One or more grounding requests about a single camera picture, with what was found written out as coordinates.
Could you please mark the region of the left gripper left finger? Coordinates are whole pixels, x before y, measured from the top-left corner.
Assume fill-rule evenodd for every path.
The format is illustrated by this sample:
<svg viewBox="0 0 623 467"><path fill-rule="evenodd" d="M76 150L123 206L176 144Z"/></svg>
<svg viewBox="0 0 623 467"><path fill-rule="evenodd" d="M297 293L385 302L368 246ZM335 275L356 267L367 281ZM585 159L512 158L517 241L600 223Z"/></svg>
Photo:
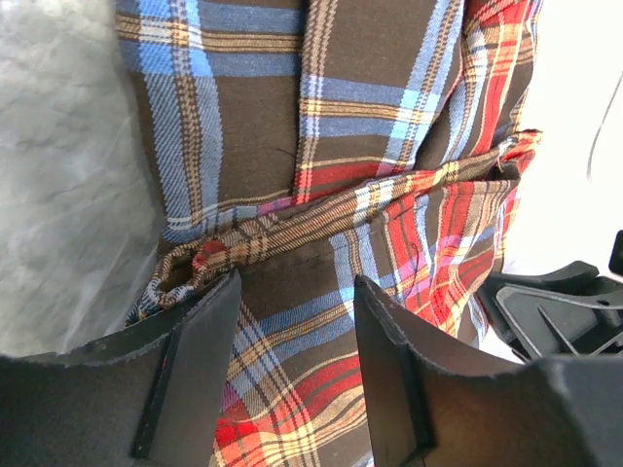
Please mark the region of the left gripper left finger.
<svg viewBox="0 0 623 467"><path fill-rule="evenodd" d="M241 280L64 354L1 359L5 466L205 466Z"/></svg>

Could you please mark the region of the red brown plaid shirt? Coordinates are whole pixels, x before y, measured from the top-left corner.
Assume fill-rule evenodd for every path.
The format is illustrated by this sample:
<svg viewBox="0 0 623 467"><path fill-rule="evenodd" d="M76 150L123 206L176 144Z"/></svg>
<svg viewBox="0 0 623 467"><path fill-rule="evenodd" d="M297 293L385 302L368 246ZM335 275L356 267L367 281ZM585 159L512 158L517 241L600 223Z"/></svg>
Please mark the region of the red brown plaid shirt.
<svg viewBox="0 0 623 467"><path fill-rule="evenodd" d="M129 323L237 269L213 466L372 464L365 275L472 346L539 134L537 1L119 1L165 215Z"/></svg>

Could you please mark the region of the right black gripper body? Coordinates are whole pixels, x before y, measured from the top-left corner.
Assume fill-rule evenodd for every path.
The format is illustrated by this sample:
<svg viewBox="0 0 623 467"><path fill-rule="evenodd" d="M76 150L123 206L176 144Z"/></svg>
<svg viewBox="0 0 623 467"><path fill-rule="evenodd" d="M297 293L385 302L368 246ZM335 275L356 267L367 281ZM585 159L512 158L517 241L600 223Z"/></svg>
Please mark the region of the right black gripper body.
<svg viewBox="0 0 623 467"><path fill-rule="evenodd" d="M542 275L493 272L476 297L497 337L523 362L622 355L622 283L588 263Z"/></svg>

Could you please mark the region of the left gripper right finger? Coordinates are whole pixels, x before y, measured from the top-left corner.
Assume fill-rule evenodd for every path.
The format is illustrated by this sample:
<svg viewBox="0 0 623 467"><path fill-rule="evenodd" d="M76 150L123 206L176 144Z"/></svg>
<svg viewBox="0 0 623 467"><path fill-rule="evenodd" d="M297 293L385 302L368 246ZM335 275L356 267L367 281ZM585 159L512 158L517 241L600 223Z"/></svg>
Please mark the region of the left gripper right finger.
<svg viewBox="0 0 623 467"><path fill-rule="evenodd" d="M379 466L618 466L622 361L552 356L518 365L354 283L358 355Z"/></svg>

